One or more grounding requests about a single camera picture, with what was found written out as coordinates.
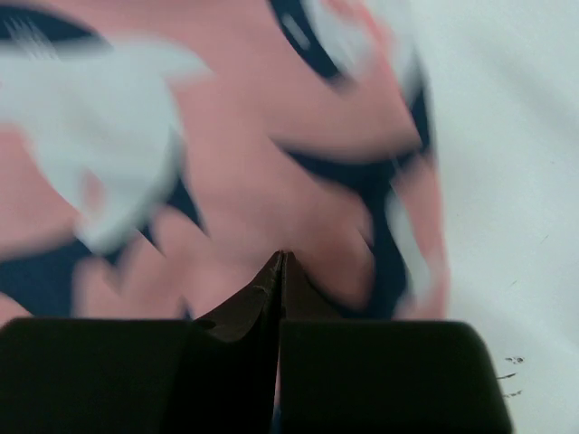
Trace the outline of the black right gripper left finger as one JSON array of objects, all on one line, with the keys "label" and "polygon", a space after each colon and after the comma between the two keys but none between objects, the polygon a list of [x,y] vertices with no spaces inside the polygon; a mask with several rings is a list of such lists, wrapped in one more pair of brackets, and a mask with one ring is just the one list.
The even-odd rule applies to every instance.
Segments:
[{"label": "black right gripper left finger", "polygon": [[266,433],[283,257],[191,320],[18,318],[1,330],[4,433]]}]

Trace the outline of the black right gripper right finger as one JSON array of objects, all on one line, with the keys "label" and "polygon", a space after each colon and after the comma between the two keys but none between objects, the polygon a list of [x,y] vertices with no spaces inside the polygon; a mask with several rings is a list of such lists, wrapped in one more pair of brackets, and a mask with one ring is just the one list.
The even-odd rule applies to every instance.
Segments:
[{"label": "black right gripper right finger", "polygon": [[488,347],[457,321],[344,319],[278,257],[283,433],[509,433]]}]

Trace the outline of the pink shark print shorts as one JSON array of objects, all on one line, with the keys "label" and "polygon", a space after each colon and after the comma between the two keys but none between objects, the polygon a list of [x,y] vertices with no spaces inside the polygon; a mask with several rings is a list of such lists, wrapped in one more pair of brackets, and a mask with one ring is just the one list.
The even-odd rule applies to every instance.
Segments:
[{"label": "pink shark print shorts", "polygon": [[424,91],[406,1],[4,1],[2,320],[201,316],[276,251],[443,318]]}]

